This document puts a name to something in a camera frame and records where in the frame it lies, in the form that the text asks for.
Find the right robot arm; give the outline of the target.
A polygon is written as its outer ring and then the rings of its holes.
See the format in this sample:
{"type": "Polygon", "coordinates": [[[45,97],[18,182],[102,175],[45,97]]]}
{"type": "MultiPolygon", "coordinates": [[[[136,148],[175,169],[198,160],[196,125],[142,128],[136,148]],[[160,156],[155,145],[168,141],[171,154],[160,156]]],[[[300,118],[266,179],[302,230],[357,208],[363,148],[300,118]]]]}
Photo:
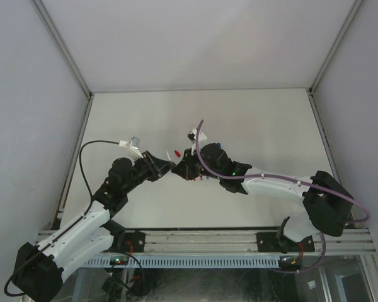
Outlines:
{"type": "Polygon", "coordinates": [[[217,179],[231,193],[267,195],[302,206],[300,213],[284,218],[275,235],[283,253],[318,233],[342,236],[352,209],[351,194],[325,171],[301,178],[263,172],[231,160],[216,143],[200,152],[186,149],[172,172],[187,181],[199,176],[217,179]]]}

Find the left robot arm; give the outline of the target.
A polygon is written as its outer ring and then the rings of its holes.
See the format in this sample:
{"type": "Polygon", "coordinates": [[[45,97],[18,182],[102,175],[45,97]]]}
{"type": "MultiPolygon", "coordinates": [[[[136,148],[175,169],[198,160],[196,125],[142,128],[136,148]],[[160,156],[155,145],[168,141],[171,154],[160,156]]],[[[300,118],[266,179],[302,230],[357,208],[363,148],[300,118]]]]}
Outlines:
{"type": "Polygon", "coordinates": [[[89,205],[51,236],[20,247],[9,281],[34,301],[51,301],[87,261],[124,244],[124,229],[112,218],[127,204],[129,192],[144,181],[162,178],[174,167],[172,161],[149,152],[135,161],[116,159],[89,205]]]}

